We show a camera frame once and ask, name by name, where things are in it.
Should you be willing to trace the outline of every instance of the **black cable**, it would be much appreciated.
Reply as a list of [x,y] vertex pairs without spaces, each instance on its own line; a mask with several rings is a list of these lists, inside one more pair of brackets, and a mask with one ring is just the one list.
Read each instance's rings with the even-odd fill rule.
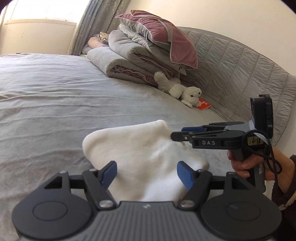
[[[264,136],[267,140],[267,143],[265,146],[268,146],[269,147],[269,150],[270,150],[270,155],[271,156],[268,156],[268,155],[264,155],[260,152],[257,152],[257,151],[254,151],[253,149],[251,149],[248,145],[248,142],[247,142],[247,139],[248,139],[248,136],[250,134],[253,134],[253,133],[258,133],[258,134],[261,134],[262,136]],[[259,130],[250,130],[250,131],[247,131],[243,137],[242,137],[242,146],[244,149],[246,149],[247,151],[257,155],[257,156],[261,156],[264,158],[264,160],[266,161],[269,169],[271,172],[274,173],[274,183],[276,185],[278,185],[278,179],[277,179],[277,175],[280,174],[283,170],[281,164],[274,158],[274,152],[272,150],[272,145],[271,145],[271,142],[269,140],[269,137],[263,132],[263,131],[259,131]],[[271,167],[270,163],[268,160],[271,160],[272,161],[272,164],[273,164],[273,167]],[[276,164],[278,165],[279,167],[279,171],[276,170]]]

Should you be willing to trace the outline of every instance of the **person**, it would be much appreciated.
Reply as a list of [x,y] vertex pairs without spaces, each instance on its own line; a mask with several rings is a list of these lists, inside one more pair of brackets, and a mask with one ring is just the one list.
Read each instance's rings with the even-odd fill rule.
[[[277,175],[278,185],[274,185],[271,200],[282,211],[282,223],[274,234],[277,240],[296,240],[296,155],[290,158],[277,148],[273,148],[274,158],[281,164],[282,172]],[[248,169],[264,163],[265,179],[274,180],[274,173],[270,171],[263,157],[252,154],[243,162],[235,160],[232,152],[228,150],[227,157],[235,172],[243,178],[250,176]]]

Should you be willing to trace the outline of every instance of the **window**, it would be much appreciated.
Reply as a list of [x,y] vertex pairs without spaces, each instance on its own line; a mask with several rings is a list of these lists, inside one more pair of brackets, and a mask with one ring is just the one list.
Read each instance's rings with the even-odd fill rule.
[[11,20],[58,19],[78,23],[89,0],[13,0]]

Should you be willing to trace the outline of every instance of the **red card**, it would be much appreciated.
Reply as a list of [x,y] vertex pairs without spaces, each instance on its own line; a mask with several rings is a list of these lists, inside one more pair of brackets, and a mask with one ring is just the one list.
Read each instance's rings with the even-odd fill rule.
[[200,107],[197,107],[197,109],[199,109],[199,110],[205,110],[205,109],[207,109],[207,108],[209,108],[211,106],[210,103],[206,102],[202,98],[200,98],[200,102],[201,102],[202,105]]

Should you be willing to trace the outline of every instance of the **sleeve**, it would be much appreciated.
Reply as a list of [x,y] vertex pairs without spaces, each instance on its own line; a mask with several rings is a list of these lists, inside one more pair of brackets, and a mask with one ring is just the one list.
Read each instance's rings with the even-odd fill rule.
[[[290,159],[296,164],[296,155],[291,156]],[[279,206],[283,218],[296,230],[296,168],[288,191],[284,194],[278,186],[274,185],[271,199]]]

